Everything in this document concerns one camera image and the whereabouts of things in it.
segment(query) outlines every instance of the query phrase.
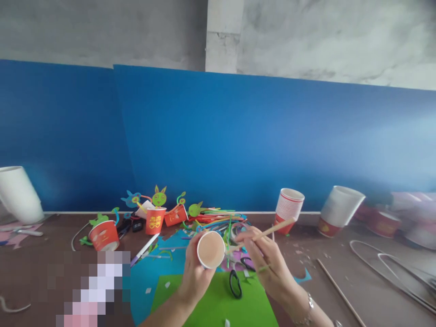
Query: table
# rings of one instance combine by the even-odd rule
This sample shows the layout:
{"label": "table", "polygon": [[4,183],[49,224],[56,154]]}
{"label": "table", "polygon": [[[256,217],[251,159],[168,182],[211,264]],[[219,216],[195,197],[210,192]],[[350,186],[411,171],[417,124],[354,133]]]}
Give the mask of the table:
{"label": "table", "polygon": [[[64,302],[73,301],[72,290],[83,288],[81,282],[84,280],[80,276],[95,273],[95,263],[101,260],[93,248],[79,244],[79,239],[87,235],[90,228],[76,238],[74,245],[80,252],[72,253],[70,247],[74,234],[94,218],[95,215],[87,214],[53,215],[39,228],[44,236],[27,237],[17,250],[8,246],[0,248],[0,294],[11,308],[23,307],[32,301],[30,309],[21,313],[6,314],[0,311],[2,325],[30,326],[36,321],[45,326],[55,325],[55,315],[64,313]],[[252,215],[249,219],[255,226],[265,230],[271,226],[272,216]],[[176,226],[166,228],[162,234],[168,236],[175,230]],[[129,232],[122,239],[118,251],[130,251],[130,258],[133,258],[148,239],[149,236],[143,231]],[[308,269],[312,280],[302,286],[329,317],[339,320],[343,326],[359,324],[315,262],[316,258],[321,259],[368,327],[435,326],[435,316],[380,279],[351,252],[348,243],[352,239],[367,242],[436,274],[435,252],[409,248],[401,239],[381,238],[361,224],[347,227],[332,239],[323,237],[314,227],[300,225],[292,228],[289,237],[275,233],[275,240],[291,273],[303,277],[304,267]],[[361,253],[370,254],[364,249]],[[279,325],[290,326],[289,317],[280,305],[272,299],[270,302]],[[102,317],[108,326],[133,325],[128,304],[120,307],[115,305],[114,310],[118,313]]]}

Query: chopstick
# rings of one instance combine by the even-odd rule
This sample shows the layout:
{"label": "chopstick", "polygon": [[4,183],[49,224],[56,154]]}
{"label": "chopstick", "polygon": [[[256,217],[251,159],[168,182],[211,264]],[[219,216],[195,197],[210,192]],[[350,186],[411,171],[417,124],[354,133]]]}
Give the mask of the chopstick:
{"label": "chopstick", "polygon": [[363,320],[359,317],[359,315],[357,314],[356,310],[354,310],[353,306],[351,305],[351,303],[347,300],[347,298],[345,297],[344,293],[342,293],[341,289],[339,288],[339,286],[336,284],[336,282],[334,281],[333,277],[328,273],[327,269],[324,267],[324,265],[322,264],[320,259],[317,259],[319,265],[321,266],[321,268],[324,270],[324,272],[326,273],[328,279],[330,279],[330,281],[332,282],[332,284],[334,285],[334,287],[336,288],[336,290],[339,292],[339,294],[341,295],[342,299],[344,300],[345,304],[348,306],[348,308],[351,310],[351,312],[354,314],[354,317],[356,317],[357,321],[359,322],[359,324],[362,327],[366,327],[365,323],[363,322]]}
{"label": "chopstick", "polygon": [[[283,221],[283,222],[281,222],[281,223],[278,223],[278,224],[275,225],[275,226],[272,226],[271,228],[268,228],[265,232],[263,232],[263,233],[261,233],[261,234],[259,234],[259,235],[256,235],[255,237],[252,238],[252,240],[253,240],[253,241],[256,241],[256,240],[258,240],[258,239],[260,239],[260,238],[262,238],[262,237],[264,237],[264,236],[267,236],[267,235],[271,234],[272,232],[275,232],[276,230],[279,230],[279,229],[281,229],[281,228],[283,228],[283,227],[286,227],[287,225],[290,225],[290,224],[292,224],[292,223],[294,223],[294,222],[295,222],[294,219],[288,219],[288,220],[285,220],[285,221]],[[232,253],[233,251],[237,251],[237,250],[239,250],[240,248],[242,248],[243,246],[244,246],[243,243],[242,243],[242,244],[239,244],[239,245],[237,245],[237,246],[230,246],[229,249],[228,249],[228,251],[226,252],[226,254]]]}

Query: concrete pillar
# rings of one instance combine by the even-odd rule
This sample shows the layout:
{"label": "concrete pillar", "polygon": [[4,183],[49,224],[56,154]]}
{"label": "concrete pillar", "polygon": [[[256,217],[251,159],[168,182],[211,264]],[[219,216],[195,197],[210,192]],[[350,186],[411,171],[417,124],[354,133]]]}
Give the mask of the concrete pillar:
{"label": "concrete pillar", "polygon": [[206,71],[236,74],[244,0],[209,0]]}

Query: stack of paper cups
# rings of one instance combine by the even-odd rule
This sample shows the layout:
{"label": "stack of paper cups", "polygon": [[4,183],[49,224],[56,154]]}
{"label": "stack of paper cups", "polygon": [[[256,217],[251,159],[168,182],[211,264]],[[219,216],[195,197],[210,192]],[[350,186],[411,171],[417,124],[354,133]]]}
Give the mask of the stack of paper cups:
{"label": "stack of paper cups", "polygon": [[[282,188],[280,195],[278,196],[278,202],[276,207],[276,220],[275,225],[282,221],[292,219],[294,223],[297,221],[300,215],[301,208],[304,202],[304,195],[296,190],[290,188]],[[294,224],[290,224],[278,232],[282,234],[288,234]]]}
{"label": "stack of paper cups", "polygon": [[44,218],[40,198],[21,166],[0,168],[0,200],[22,223],[31,224]]}
{"label": "stack of paper cups", "polygon": [[334,186],[321,210],[318,231],[327,237],[333,237],[348,225],[365,195],[343,186]]}

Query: bracelet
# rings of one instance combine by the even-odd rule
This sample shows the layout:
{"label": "bracelet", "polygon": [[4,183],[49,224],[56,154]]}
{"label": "bracelet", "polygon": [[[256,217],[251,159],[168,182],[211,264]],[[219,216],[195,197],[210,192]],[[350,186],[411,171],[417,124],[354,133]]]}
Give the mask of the bracelet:
{"label": "bracelet", "polygon": [[295,326],[310,326],[310,324],[312,323],[312,319],[310,317],[310,314],[311,314],[312,309],[313,309],[313,299],[310,296],[309,292],[307,293],[307,296],[309,298],[309,311],[307,312],[307,316],[303,320],[298,321],[298,322],[292,320],[292,322],[294,323]]}

